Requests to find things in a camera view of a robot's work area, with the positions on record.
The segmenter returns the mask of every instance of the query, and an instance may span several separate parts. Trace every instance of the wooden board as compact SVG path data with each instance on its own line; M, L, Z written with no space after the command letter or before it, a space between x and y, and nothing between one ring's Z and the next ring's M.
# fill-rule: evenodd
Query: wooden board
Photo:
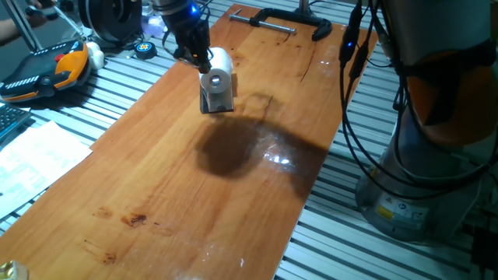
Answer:
M272 278L341 121L345 27L313 42L311 26L227 14L211 37L233 58L236 110L200 114L198 73L176 63L0 237L0 263L30 279Z

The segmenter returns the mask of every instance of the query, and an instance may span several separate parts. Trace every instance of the orange and black device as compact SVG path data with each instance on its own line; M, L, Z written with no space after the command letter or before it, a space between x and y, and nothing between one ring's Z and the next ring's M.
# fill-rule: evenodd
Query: orange and black device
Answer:
M0 82L0 98L14 103L53 96L60 90L82 85L89 73L88 50L82 41L56 44L24 58Z

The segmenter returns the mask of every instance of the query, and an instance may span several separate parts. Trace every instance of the keyboard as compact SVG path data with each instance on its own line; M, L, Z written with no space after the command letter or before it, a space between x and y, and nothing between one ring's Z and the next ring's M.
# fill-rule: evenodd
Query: keyboard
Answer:
M30 112L0 103L0 143L31 117Z

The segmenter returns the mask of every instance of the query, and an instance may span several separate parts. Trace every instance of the metal frame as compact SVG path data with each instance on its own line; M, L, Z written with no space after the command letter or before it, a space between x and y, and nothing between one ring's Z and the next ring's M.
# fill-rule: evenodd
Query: metal frame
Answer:
M33 29L31 29L30 23L24 16L24 11L19 7L16 0L2 0L2 2L30 51L34 53L43 50L40 41L38 41Z

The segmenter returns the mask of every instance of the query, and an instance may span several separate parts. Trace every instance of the orange object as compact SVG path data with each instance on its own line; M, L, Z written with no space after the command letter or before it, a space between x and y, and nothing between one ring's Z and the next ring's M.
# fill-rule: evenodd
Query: orange object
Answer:
M71 72L71 74L69 74L69 78L64 82L55 84L55 87L60 89L63 86L70 86L76 82L79 75L85 68L86 63L88 63L88 48L86 47L86 44L83 44L82 51L74 51L64 55L64 57L57 63L55 74L59 74L64 71Z
M425 61L448 54L435 54ZM496 130L498 83L491 67L476 67L462 73L453 116L443 124L424 125L439 95L439 87L417 77L409 77L408 84L419 123L431 141L441 145L469 145Z

